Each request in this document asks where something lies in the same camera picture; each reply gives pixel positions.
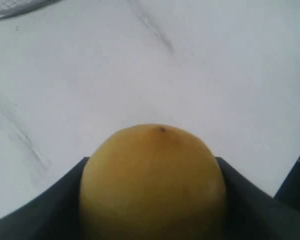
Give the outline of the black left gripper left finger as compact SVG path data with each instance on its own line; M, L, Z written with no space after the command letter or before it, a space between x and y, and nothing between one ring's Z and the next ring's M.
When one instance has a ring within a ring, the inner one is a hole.
M84 157L51 187L0 218L0 240L79 240L79 188Z

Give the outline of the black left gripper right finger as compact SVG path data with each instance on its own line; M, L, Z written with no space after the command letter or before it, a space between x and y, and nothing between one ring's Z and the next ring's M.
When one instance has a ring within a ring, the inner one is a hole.
M217 157L226 186L225 240L300 240L300 212L272 198Z

